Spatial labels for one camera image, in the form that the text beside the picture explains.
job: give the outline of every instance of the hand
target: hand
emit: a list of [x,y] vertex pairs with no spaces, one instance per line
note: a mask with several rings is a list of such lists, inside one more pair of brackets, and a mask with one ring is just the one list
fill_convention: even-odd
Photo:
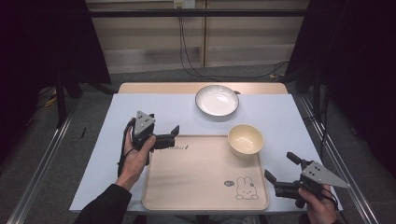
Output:
[[[330,190],[330,187],[323,185],[323,188],[326,190],[323,190],[322,193],[332,197],[327,191]],[[307,201],[308,217],[311,224],[330,224],[337,220],[334,204],[331,201],[325,198],[319,201],[314,194],[306,189],[298,189],[298,192]]]
[[128,153],[131,149],[132,151],[128,153],[125,158],[124,166],[122,168],[121,174],[116,181],[116,185],[130,190],[134,183],[139,179],[140,175],[143,172],[143,169],[146,165],[146,159],[149,155],[149,151],[155,144],[156,137],[152,135],[142,146],[140,151],[134,149],[131,140],[131,129],[128,129],[128,132],[125,137],[125,145],[124,145],[124,155]]

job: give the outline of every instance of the black horizontal bar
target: black horizontal bar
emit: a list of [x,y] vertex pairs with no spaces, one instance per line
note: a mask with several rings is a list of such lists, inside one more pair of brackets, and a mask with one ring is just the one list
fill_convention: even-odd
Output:
[[38,12],[51,17],[303,17],[305,9],[91,9],[90,11]]

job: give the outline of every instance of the white plate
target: white plate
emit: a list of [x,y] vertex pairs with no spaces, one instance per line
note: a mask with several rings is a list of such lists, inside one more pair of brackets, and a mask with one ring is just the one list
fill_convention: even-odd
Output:
[[233,90],[220,85],[206,86],[195,95],[195,103],[204,113],[214,117],[232,114],[239,105]]

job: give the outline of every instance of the cartoon bunny face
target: cartoon bunny face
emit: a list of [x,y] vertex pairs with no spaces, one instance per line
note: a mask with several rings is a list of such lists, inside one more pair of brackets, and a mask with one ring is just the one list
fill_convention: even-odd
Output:
[[237,200],[257,200],[259,196],[257,195],[257,190],[254,187],[253,181],[249,176],[238,178],[238,188],[236,189],[236,199]]

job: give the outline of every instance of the beige tray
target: beige tray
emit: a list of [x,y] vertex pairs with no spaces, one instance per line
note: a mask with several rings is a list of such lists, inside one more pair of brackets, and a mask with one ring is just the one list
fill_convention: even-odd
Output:
[[260,157],[236,157],[227,136],[182,135],[151,154],[143,195],[149,210],[262,210],[268,206]]

